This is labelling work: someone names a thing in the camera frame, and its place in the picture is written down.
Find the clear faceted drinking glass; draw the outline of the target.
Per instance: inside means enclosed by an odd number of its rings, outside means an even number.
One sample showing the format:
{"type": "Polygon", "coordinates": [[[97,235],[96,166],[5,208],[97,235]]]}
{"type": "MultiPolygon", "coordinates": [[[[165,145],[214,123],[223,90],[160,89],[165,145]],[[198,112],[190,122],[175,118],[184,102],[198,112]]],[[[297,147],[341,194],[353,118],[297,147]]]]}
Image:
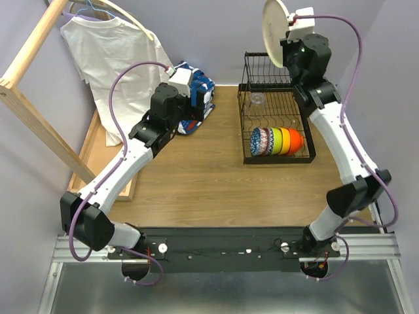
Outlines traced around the clear faceted drinking glass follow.
{"type": "Polygon", "coordinates": [[[251,114],[257,115],[263,112],[266,97],[261,92],[252,92],[249,95],[249,111],[251,114]]]}

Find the red patterned bowl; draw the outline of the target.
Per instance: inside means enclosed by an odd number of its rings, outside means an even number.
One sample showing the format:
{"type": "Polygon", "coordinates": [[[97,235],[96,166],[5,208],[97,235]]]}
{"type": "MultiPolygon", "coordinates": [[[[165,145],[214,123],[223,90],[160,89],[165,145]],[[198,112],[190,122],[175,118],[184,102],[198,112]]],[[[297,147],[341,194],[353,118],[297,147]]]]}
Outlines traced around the red patterned bowl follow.
{"type": "Polygon", "coordinates": [[[268,156],[273,151],[273,133],[268,128],[255,128],[251,133],[250,150],[252,156],[268,156]]]}

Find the green bowl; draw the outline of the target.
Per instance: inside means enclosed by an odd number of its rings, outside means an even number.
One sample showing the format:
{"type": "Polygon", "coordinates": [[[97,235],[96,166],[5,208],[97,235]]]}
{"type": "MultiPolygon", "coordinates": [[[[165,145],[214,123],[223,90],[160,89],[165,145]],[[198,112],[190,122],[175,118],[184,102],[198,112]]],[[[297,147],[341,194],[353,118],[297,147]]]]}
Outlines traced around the green bowl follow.
{"type": "Polygon", "coordinates": [[[273,133],[273,149],[272,154],[284,154],[283,151],[283,133],[281,128],[271,128],[273,133]]]}

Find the yellow bowl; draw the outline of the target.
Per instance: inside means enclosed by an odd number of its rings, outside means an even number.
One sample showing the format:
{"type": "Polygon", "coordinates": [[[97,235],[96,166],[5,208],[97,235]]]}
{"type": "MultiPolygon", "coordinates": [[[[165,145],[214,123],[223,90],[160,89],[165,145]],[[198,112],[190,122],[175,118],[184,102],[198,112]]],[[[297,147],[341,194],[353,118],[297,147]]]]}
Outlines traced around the yellow bowl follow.
{"type": "Polygon", "coordinates": [[[281,128],[282,131],[282,149],[281,154],[289,154],[291,148],[291,134],[287,128],[281,128]]]}

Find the orange-red bowl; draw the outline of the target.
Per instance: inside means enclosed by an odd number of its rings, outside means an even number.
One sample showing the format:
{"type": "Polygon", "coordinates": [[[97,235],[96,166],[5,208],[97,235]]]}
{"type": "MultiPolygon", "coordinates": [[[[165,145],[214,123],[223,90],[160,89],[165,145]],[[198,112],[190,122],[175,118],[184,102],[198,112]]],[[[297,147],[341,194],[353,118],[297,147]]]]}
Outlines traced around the orange-red bowl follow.
{"type": "Polygon", "coordinates": [[[288,154],[292,155],[298,152],[304,146],[304,137],[295,129],[289,128],[290,149],[288,154]]]}

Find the white and green plate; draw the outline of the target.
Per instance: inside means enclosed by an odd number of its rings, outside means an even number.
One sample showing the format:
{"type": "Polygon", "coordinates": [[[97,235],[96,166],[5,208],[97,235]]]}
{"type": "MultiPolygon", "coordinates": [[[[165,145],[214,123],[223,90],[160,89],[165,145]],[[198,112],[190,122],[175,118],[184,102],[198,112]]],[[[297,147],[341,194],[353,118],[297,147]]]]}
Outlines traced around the white and green plate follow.
{"type": "Polygon", "coordinates": [[[263,7],[263,41],[271,62],[276,67],[283,67],[283,49],[280,41],[289,31],[288,9],[282,1],[267,0],[263,7]]]}

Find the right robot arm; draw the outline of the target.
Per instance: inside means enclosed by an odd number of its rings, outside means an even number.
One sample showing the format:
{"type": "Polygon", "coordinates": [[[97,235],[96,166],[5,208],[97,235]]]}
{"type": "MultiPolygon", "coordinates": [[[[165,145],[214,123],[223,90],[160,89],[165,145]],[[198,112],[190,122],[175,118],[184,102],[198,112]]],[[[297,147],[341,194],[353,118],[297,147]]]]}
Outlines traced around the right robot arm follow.
{"type": "Polygon", "coordinates": [[[309,33],[292,39],[287,31],[280,45],[295,101],[322,135],[342,181],[342,186],[328,191],[327,207],[303,230],[302,251],[316,256],[345,220],[378,199],[384,190],[381,184],[388,184],[392,177],[369,158],[341,112],[342,100],[335,85],[324,77],[331,57],[327,37],[309,33]]]}

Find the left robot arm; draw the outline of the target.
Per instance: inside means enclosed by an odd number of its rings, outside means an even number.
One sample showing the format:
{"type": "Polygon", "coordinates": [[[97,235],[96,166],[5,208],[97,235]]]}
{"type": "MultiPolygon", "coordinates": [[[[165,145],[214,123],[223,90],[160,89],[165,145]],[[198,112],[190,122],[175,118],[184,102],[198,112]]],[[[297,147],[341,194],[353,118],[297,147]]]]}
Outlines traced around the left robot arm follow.
{"type": "Polygon", "coordinates": [[[66,192],[60,200],[62,229],[93,251],[107,245],[122,247],[130,258],[145,250],[141,232],[108,218],[122,189],[172,140],[183,120],[204,119],[205,92],[189,96],[179,88],[161,83],[151,97],[150,109],[134,125],[120,152],[102,172],[77,193],[66,192]]]}

